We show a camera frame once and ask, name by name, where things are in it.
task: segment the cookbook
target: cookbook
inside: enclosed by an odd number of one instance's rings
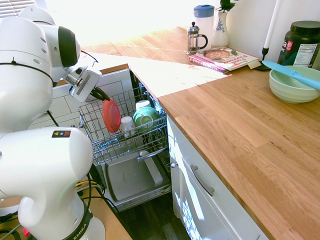
[[[198,51],[188,57],[189,61],[204,67],[226,73],[248,65],[251,69],[260,66],[259,58],[228,47],[214,47],[210,50]]]

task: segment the white vase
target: white vase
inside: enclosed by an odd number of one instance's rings
[[[228,12],[218,12],[218,23],[213,31],[211,39],[211,47],[226,47],[229,44],[229,35],[227,30],[227,19]]]

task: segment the green bowl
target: green bowl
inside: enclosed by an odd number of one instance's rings
[[[133,122],[136,127],[147,124],[142,128],[138,128],[138,131],[145,131],[155,126],[154,121],[159,118],[158,112],[150,106],[144,106],[136,111],[133,115]]]
[[[320,81],[320,71],[304,66],[286,66],[296,70],[303,76]],[[310,102],[320,96],[320,90],[304,85],[298,80],[271,70],[269,74],[271,91],[279,99],[290,104]]]

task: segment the french press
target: french press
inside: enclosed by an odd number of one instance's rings
[[[199,49],[204,49],[208,44],[208,38],[206,35],[199,34],[199,27],[195,26],[195,22],[193,21],[192,26],[188,29],[188,49],[186,51],[187,55],[195,54]],[[204,46],[198,46],[198,40],[200,37],[205,39]]]

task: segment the blue utensil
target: blue utensil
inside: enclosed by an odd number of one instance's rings
[[[294,78],[304,85],[307,85],[311,88],[320,90],[320,81],[318,81],[318,80],[305,77],[302,74],[300,74],[298,71],[293,70],[291,68],[288,68],[286,66],[282,66],[282,65],[275,63],[273,61],[263,60],[262,63],[264,65],[266,65],[268,68],[273,69],[273,70],[275,70],[281,74],[284,74],[288,77]]]

